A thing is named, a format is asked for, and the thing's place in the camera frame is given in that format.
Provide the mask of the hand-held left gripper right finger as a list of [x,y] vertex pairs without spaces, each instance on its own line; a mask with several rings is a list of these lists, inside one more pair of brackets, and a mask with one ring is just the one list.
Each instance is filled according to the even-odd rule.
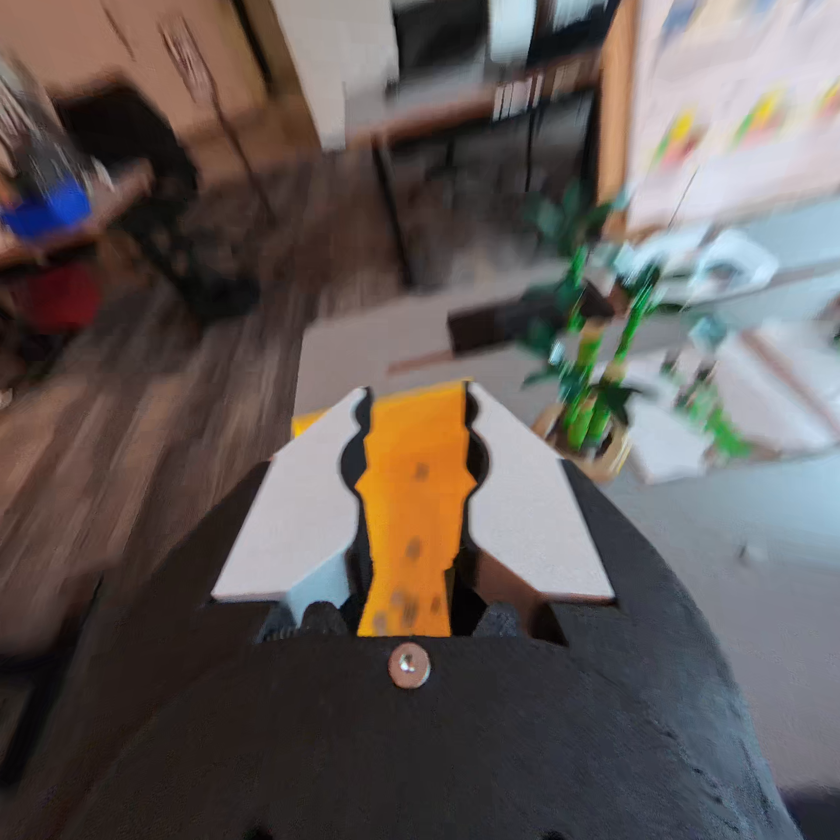
[[615,593],[560,455],[481,385],[472,431],[488,456],[470,496],[477,594],[486,602],[611,604]]

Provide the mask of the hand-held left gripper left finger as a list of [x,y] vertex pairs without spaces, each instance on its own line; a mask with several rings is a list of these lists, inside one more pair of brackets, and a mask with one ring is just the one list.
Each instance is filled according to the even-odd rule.
[[353,389],[275,453],[212,589],[216,602],[336,607],[350,596],[345,554],[359,504],[341,472],[343,451],[361,431]]

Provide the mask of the yellow plastic bin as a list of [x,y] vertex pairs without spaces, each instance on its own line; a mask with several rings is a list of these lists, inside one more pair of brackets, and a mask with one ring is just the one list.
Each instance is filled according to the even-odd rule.
[[374,398],[351,480],[363,514],[371,572],[358,595],[357,637],[450,637],[455,565],[469,494],[468,382]]

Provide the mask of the green lego bamboo plant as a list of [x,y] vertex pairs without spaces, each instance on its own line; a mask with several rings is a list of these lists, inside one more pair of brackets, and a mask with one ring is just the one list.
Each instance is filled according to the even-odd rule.
[[543,244],[568,260],[562,277],[527,289],[520,303],[531,313],[515,340],[540,367],[530,387],[550,382],[556,398],[532,430],[596,483],[618,477],[630,454],[630,403],[645,390],[626,383],[627,358],[643,321],[658,305],[662,274],[653,262],[617,273],[608,292],[585,279],[617,201],[598,203],[590,186],[574,179],[555,202],[536,195],[526,219]]

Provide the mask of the lego instruction booklet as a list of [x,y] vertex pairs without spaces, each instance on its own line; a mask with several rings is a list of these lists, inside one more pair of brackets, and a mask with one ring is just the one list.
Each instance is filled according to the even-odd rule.
[[631,457],[648,484],[838,448],[838,324],[765,322],[715,349],[689,342],[632,358]]

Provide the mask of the black desk power box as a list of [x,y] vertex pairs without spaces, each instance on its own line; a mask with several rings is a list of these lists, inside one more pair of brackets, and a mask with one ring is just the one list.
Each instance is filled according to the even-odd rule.
[[511,343],[546,354],[554,341],[570,330],[573,315],[609,321],[615,309],[589,284],[576,290],[532,287],[518,297],[450,312],[449,346],[456,358]]

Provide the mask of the red storage bin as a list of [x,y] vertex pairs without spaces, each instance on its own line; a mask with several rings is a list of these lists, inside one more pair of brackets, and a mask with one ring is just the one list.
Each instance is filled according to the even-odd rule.
[[12,284],[17,311],[33,333],[78,333],[95,321],[102,302],[100,284],[87,265],[42,269]]

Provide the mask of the white board stand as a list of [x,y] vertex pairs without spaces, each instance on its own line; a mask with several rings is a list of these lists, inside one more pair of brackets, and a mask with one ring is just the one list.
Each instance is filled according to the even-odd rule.
[[651,234],[624,244],[612,266],[619,277],[637,280],[645,267],[660,270],[662,302],[689,305],[765,288],[780,262],[766,248],[735,228],[713,232],[708,224]]

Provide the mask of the long wooden desk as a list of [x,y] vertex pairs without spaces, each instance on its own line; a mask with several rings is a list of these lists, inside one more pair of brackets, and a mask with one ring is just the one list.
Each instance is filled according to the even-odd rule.
[[147,161],[129,165],[117,175],[112,186],[101,179],[96,180],[89,197],[90,216],[77,227],[35,241],[17,238],[2,223],[1,269],[26,264],[43,266],[58,253],[95,245],[120,216],[148,195],[152,180],[151,165]]

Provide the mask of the large blue plastic bin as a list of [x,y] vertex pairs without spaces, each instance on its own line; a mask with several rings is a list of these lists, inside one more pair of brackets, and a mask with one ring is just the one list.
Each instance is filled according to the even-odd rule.
[[35,197],[3,207],[1,220],[14,236],[30,242],[75,228],[90,214],[91,201],[85,186],[68,176]]

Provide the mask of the dark background desk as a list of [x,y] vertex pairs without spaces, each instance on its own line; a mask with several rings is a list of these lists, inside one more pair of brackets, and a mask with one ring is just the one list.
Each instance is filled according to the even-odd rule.
[[545,59],[531,67],[514,67],[508,75],[491,72],[478,79],[477,65],[459,80],[433,79],[424,85],[372,90],[345,99],[344,145],[371,151],[392,232],[402,287],[418,288],[413,260],[394,192],[392,153],[426,143],[445,143],[444,172],[454,165],[457,140],[484,128],[527,121],[524,189],[533,174],[533,144],[543,114],[552,107],[600,93],[603,47],[583,48]]

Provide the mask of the instruction sheet on wooden stand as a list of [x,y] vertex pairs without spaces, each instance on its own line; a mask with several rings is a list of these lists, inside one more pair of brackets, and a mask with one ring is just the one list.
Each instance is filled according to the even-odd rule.
[[618,197],[626,183],[642,8],[641,1],[620,2],[602,48],[596,156],[599,203]]

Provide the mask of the printed task instruction sheet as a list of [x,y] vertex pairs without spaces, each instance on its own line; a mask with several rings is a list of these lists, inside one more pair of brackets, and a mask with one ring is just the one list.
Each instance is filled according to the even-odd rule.
[[626,224],[838,192],[839,2],[640,2]]

